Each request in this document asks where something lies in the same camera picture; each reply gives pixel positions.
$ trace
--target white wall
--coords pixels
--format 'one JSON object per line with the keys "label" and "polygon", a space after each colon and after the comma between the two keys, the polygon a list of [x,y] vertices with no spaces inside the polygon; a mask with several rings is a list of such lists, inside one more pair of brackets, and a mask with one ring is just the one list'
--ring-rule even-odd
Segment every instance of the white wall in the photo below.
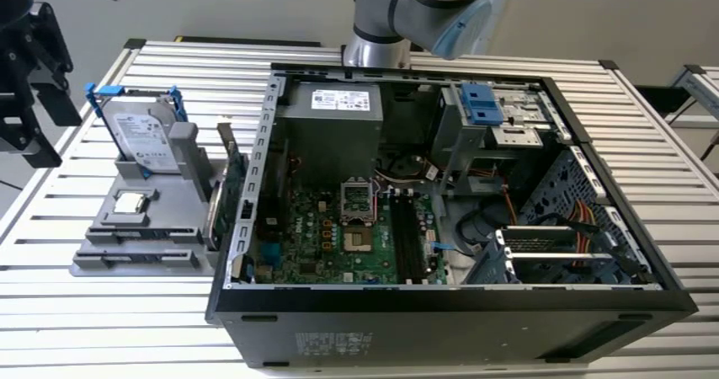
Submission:
{"label": "white wall", "polygon": [[510,0],[491,55],[611,59],[635,83],[719,65],[719,0]]}

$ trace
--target aluminum slatted surface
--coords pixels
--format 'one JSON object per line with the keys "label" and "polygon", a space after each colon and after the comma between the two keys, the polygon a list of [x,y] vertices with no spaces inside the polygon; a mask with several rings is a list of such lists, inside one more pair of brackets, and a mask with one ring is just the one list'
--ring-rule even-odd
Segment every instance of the aluminum slatted surface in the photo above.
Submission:
{"label": "aluminum slatted surface", "polygon": [[[337,64],[335,49],[150,42],[125,51],[105,83],[185,92],[199,142],[223,156],[214,133],[230,121],[253,146],[271,61]],[[657,127],[621,75],[595,61],[415,55],[418,70],[550,76],[558,82],[701,311],[590,366],[487,371],[493,366],[275,371],[275,377],[450,375],[586,379],[719,377],[719,199],[673,136]],[[203,320],[210,278],[74,278],[72,255],[117,174],[117,149],[87,115],[67,136],[62,168],[32,178],[28,201],[0,245],[0,377],[265,377],[221,328]]]}

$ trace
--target sticker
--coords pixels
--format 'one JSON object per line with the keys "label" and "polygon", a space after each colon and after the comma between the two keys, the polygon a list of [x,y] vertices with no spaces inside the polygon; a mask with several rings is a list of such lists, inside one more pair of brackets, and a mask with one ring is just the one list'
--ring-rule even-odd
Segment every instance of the sticker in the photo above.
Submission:
{"label": "sticker", "polygon": [[430,166],[430,170],[427,170],[427,179],[430,181],[434,181],[435,178],[438,177],[438,172],[439,172],[439,168],[437,168],[435,166]]}
{"label": "sticker", "polygon": [[313,109],[339,109],[342,111],[369,111],[369,91],[315,90]]}
{"label": "sticker", "polygon": [[178,162],[158,118],[151,115],[117,114],[115,122],[138,164],[154,172],[177,172]]}
{"label": "sticker", "polygon": [[306,356],[367,355],[373,335],[373,333],[297,333],[298,352]]}

